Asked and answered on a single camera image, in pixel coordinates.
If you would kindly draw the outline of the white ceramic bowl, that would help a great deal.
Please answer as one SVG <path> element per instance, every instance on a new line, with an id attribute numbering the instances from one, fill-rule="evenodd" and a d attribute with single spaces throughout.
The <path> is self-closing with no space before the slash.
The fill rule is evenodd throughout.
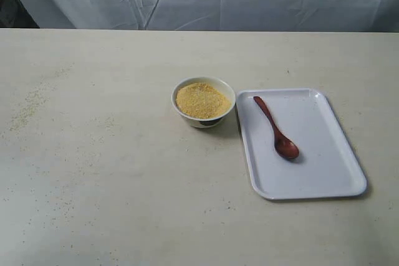
<path id="1" fill-rule="evenodd" d="M 207 83 L 208 85 L 214 87 L 223 95 L 225 95 L 231 102 L 231 106 L 229 110 L 224 113 L 223 115 L 217 116 L 216 118 L 210 119 L 198 119 L 193 118 L 188 115 L 185 115 L 183 112 L 180 111 L 176 104 L 176 95 L 179 89 L 192 84 L 192 83 Z M 236 94 L 234 90 L 224 81 L 214 78 L 214 77 L 191 77 L 188 79 L 183 80 L 180 82 L 173 90 L 171 94 L 171 102 L 175 110 L 179 113 L 179 115 L 184 119 L 187 124 L 195 128 L 211 128 L 213 126 L 218 125 L 225 119 L 225 117 L 233 110 L 235 103 L 236 103 Z"/>

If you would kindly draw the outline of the yellow-brown granular powder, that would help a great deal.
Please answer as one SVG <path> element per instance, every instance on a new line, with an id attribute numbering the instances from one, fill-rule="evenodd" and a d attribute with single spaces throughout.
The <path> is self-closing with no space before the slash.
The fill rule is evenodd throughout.
<path id="1" fill-rule="evenodd" d="M 210 119 L 226 113 L 230 100 L 207 83 L 192 83 L 177 92 L 176 104 L 181 112 L 193 118 Z"/>

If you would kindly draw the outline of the white plastic tray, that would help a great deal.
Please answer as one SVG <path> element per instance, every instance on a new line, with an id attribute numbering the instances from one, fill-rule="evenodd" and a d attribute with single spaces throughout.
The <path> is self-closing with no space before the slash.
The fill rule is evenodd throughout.
<path id="1" fill-rule="evenodd" d="M 289 161 L 274 148 L 269 120 L 299 148 Z M 268 200 L 359 196 L 367 179 L 326 97 L 312 88 L 243 90 L 236 96 L 241 136 L 253 189 Z"/>

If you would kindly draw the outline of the brown wooden spoon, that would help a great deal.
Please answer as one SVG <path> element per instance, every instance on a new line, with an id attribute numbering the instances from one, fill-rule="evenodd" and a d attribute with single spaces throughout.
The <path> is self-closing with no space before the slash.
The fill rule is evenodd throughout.
<path id="1" fill-rule="evenodd" d="M 258 107 L 265 114 L 269 123 L 271 124 L 273 134 L 274 134 L 274 148 L 275 151 L 285 159 L 296 159 L 299 157 L 299 149 L 298 147 L 288 139 L 277 127 L 266 103 L 259 96 L 254 96 L 253 100 L 256 102 Z"/>

